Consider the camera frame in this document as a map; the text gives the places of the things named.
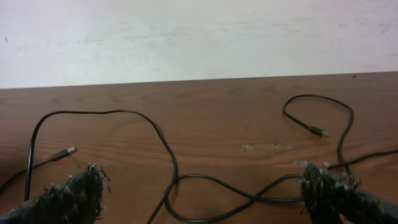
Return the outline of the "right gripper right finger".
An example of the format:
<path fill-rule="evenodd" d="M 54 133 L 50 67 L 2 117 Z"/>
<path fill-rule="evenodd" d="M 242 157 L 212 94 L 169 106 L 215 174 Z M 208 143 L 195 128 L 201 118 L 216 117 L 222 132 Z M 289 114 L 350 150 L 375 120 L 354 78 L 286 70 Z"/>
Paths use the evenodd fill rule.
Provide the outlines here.
<path fill-rule="evenodd" d="M 396 204 L 313 164 L 305 166 L 300 188 L 312 223 L 397 224 Z"/>

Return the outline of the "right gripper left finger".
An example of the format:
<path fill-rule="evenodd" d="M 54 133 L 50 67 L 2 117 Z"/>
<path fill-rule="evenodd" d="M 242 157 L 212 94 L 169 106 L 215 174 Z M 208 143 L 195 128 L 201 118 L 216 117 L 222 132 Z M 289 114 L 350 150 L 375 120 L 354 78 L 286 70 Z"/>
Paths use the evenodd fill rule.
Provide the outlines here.
<path fill-rule="evenodd" d="M 1 224 L 93 224 L 103 218 L 103 189 L 110 181 L 104 166 L 88 164 L 82 173 L 3 213 Z"/>

